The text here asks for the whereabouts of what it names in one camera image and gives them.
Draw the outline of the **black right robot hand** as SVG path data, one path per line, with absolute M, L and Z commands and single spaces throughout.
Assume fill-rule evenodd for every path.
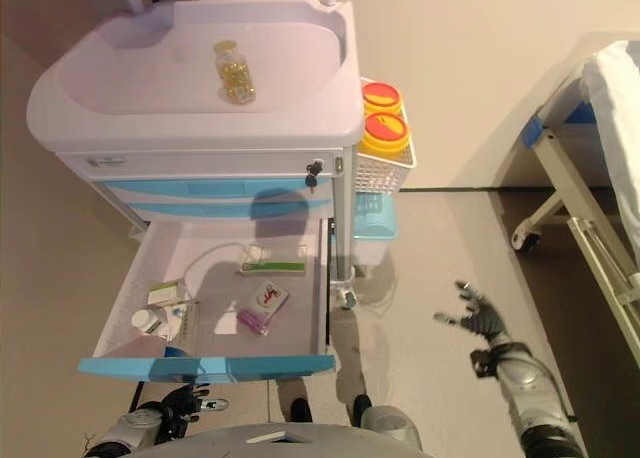
M 436 312 L 433 319 L 436 322 L 456 326 L 472 334 L 482 336 L 487 342 L 507 335 L 505 323 L 490 300 L 470 282 L 456 280 L 455 287 L 459 298 L 465 302 L 468 313 L 461 317 L 454 317 L 444 312 Z

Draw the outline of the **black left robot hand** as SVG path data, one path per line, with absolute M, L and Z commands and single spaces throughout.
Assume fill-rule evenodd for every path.
M 185 385 L 171 391 L 161 400 L 162 407 L 173 420 L 195 421 L 203 412 L 222 412 L 229 401 L 210 395 L 207 385 Z

